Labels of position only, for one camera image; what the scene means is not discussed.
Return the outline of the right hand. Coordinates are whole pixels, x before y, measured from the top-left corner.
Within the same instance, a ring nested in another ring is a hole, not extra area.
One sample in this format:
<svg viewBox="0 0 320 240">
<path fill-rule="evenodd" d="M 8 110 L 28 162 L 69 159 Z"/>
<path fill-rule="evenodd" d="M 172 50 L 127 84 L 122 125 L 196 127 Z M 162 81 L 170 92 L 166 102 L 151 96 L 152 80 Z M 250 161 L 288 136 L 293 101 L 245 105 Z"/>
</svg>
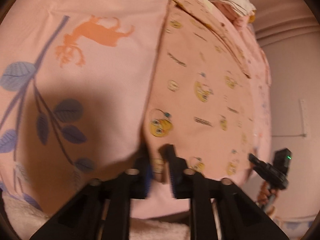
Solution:
<svg viewBox="0 0 320 240">
<path fill-rule="evenodd" d="M 257 196 L 257 202 L 259 205 L 266 205 L 270 200 L 270 196 L 274 195 L 276 198 L 278 196 L 279 190 L 271 189 L 269 183 L 264 181 L 261 185 L 259 194 Z"/>
</svg>

